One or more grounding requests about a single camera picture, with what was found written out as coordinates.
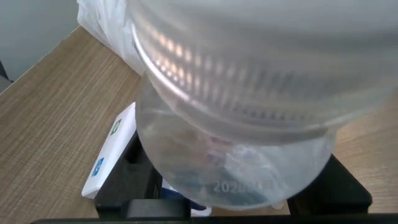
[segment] wooden table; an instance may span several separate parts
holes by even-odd
[[[0,223],[97,216],[80,192],[139,80],[78,28],[0,95]],[[373,194],[371,212],[398,212],[397,148],[398,93],[339,132],[335,154]]]

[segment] clear plastic bottle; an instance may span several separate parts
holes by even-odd
[[[187,198],[232,210],[283,201],[322,170],[335,133],[279,146],[220,139],[176,115],[146,80],[136,108],[141,143],[155,168]]]
[[[337,129],[398,85],[398,1],[132,0],[144,149],[202,205],[255,208],[306,187]]]

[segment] black object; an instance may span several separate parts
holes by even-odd
[[[137,133],[113,167],[94,203],[100,218],[122,218],[131,199],[158,198],[162,177],[147,158]]]
[[[398,214],[367,214],[370,193],[334,156],[305,190],[288,199],[291,215],[191,218],[188,200],[156,199],[161,181],[135,133],[95,198],[100,219],[33,223],[398,223]]]
[[[9,79],[8,79],[8,76],[7,76],[7,73],[6,73],[6,70],[4,69],[4,67],[3,67],[3,65],[2,65],[2,63],[1,63],[1,61],[0,61],[0,76],[2,76],[3,78],[5,78],[6,80],[9,80]]]
[[[291,215],[367,213],[371,194],[335,156],[302,192],[287,201]]]

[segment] white wall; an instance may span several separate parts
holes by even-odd
[[[16,80],[78,23],[76,0],[0,0],[0,60]]]

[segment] green logo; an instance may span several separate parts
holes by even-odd
[[[117,122],[114,124],[114,126],[113,126],[113,128],[112,128],[111,135],[114,134],[114,133],[118,130],[118,127],[119,127],[119,124],[120,124],[121,121],[122,121],[122,119],[120,119],[119,121],[117,121]]]

